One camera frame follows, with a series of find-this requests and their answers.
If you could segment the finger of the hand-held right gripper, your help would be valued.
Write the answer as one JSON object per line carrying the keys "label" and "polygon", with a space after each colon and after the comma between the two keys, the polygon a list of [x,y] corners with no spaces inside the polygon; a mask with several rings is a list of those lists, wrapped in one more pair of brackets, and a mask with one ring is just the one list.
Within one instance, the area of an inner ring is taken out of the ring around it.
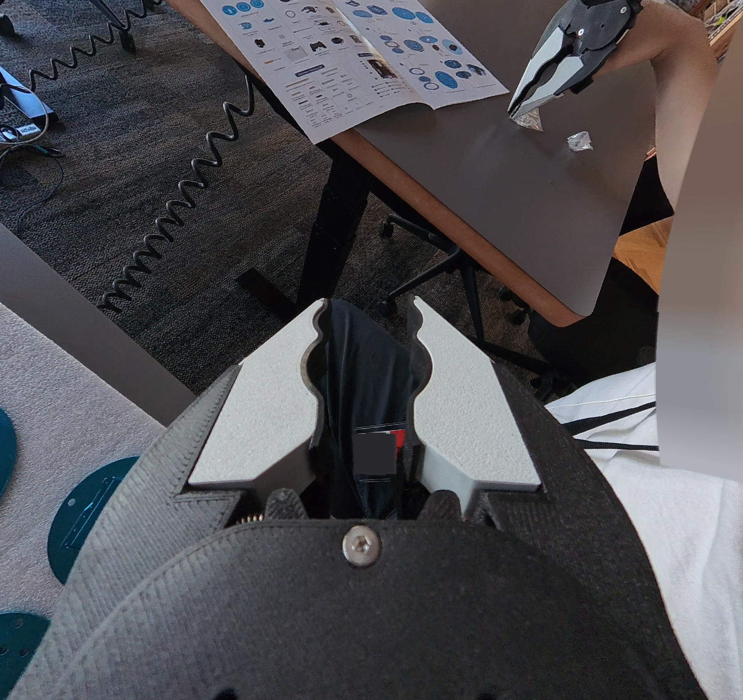
{"label": "finger of the hand-held right gripper", "polygon": [[581,72],[582,60],[579,56],[570,55],[564,58],[550,79],[536,87],[530,96],[515,106],[513,118],[523,116],[544,103],[558,99],[566,89],[574,84],[574,77]]}
{"label": "finger of the hand-held right gripper", "polygon": [[519,82],[509,107],[509,116],[513,115],[515,106],[534,92],[554,73],[562,60],[572,54],[572,41],[561,28],[553,29],[549,36],[543,38],[535,50]]}

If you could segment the person's right forearm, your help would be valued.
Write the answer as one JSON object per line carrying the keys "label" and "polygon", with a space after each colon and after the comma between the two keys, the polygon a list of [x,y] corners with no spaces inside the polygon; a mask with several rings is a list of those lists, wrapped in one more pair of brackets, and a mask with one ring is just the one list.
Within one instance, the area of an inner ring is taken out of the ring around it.
{"label": "person's right forearm", "polygon": [[675,207],[720,67],[700,20],[654,0],[643,4],[635,26],[597,74],[651,62],[658,173]]}

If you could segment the desk leg with white foot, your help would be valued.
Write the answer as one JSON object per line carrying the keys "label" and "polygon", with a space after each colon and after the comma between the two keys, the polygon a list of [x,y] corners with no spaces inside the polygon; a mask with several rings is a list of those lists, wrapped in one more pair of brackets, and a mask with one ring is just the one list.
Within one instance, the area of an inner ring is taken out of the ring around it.
{"label": "desk leg with white foot", "polygon": [[19,109],[39,127],[43,126],[46,117],[51,123],[59,120],[58,115],[49,106],[9,71],[1,67],[1,108],[4,107],[5,101]]}

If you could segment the printed assembly manual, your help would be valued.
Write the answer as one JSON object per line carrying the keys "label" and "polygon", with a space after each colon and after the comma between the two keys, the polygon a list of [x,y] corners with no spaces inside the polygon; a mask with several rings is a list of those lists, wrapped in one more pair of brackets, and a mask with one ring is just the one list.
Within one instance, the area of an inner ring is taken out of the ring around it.
{"label": "printed assembly manual", "polygon": [[507,89],[417,0],[200,0],[313,144]]}

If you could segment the person's white shirt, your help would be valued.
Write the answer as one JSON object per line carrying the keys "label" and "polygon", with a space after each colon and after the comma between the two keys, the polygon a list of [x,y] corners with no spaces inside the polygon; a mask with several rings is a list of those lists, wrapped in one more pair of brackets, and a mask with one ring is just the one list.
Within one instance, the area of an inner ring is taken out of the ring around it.
{"label": "person's white shirt", "polygon": [[640,535],[674,631],[709,698],[742,697],[741,483],[661,465],[655,363],[546,404]]}

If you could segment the wooden shelf unit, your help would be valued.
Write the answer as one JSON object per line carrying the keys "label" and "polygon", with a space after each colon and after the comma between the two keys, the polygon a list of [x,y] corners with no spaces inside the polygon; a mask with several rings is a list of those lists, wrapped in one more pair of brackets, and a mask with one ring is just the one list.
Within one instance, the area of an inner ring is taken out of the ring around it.
{"label": "wooden shelf unit", "polygon": [[700,0],[690,11],[707,30],[710,46],[718,61],[728,51],[736,24],[742,17],[742,0]]}

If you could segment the white foam sheet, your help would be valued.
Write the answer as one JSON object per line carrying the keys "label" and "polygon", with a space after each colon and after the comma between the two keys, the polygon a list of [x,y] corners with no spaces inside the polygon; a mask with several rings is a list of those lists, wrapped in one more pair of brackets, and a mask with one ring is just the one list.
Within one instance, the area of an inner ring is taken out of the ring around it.
{"label": "white foam sheet", "polygon": [[1,611],[50,617],[62,585],[48,532],[67,494],[104,464],[140,455],[163,426],[1,305],[1,407],[17,438],[1,502]]}

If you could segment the blue plate with rectangular hole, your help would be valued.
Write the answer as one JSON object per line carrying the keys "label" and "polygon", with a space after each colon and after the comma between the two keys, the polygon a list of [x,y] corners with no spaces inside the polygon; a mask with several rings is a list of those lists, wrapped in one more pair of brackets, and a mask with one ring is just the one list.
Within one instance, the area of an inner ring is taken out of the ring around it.
{"label": "blue plate with rectangular hole", "polygon": [[3,496],[14,473],[17,441],[13,423],[4,410],[0,410],[0,422],[0,494]]}

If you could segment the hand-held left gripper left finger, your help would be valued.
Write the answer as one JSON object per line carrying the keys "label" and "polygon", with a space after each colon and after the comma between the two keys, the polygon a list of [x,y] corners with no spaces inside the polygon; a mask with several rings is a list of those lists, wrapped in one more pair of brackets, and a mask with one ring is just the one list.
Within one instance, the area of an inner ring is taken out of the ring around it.
{"label": "hand-held left gripper left finger", "polygon": [[309,451],[320,439],[322,411],[308,362],[328,305],[315,300],[239,364],[190,474],[192,487],[246,489],[265,504],[277,489],[301,494],[313,482]]}

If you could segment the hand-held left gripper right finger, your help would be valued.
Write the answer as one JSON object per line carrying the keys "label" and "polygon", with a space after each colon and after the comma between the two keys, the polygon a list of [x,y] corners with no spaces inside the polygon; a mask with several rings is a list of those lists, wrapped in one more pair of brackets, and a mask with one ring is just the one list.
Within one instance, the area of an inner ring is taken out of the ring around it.
{"label": "hand-held left gripper right finger", "polygon": [[409,297],[416,388],[409,441],[422,446],[414,475],[448,490],[470,517],[481,491],[535,491],[541,479],[492,361],[422,298]]}

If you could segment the blue square metal bracket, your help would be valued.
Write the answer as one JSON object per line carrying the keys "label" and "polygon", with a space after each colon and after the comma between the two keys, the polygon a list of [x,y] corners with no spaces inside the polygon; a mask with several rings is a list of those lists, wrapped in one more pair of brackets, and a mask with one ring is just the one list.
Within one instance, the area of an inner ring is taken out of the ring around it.
{"label": "blue square metal bracket", "polygon": [[79,550],[82,547],[98,516],[122,480],[123,474],[96,473],[80,484],[77,499],[85,506],[64,536],[63,548]]}

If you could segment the small blue round plate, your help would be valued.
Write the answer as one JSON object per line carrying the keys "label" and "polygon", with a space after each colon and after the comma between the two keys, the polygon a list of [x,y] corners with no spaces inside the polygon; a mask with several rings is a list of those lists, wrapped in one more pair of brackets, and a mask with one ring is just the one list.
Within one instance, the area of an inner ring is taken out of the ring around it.
{"label": "small blue round plate", "polygon": [[137,456],[103,465],[81,481],[62,502],[48,535],[51,570],[65,584],[83,543]]}
{"label": "small blue round plate", "polygon": [[1,613],[1,683],[7,692],[22,675],[43,639],[50,621],[22,612]]}

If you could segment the person's dark trousers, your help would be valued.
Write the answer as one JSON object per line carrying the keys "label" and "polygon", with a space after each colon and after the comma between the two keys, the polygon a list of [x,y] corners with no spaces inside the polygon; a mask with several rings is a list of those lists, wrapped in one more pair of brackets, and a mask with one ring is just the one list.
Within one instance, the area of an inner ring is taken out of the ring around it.
{"label": "person's dark trousers", "polygon": [[330,302],[325,400],[334,468],[330,514],[338,519],[397,519],[393,481],[359,481],[354,475],[358,427],[398,424],[404,428],[413,391],[409,351],[385,329],[344,300]]}

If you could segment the black desk leg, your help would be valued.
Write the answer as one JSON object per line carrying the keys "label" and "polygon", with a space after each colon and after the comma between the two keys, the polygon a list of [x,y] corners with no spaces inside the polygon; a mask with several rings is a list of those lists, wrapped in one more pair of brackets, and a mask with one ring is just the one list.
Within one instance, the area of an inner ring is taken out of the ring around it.
{"label": "black desk leg", "polygon": [[316,299],[332,296],[366,209],[370,182],[366,168],[352,157],[342,151],[334,155],[312,225],[295,301],[255,268],[240,275],[238,285],[285,322]]}

